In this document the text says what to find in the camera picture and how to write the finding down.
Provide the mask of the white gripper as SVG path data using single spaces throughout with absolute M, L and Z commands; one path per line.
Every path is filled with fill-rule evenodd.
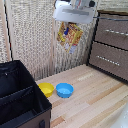
M 88 24 L 93 20 L 94 0 L 56 0 L 53 18 L 57 21 Z M 68 35 L 69 27 L 64 31 Z

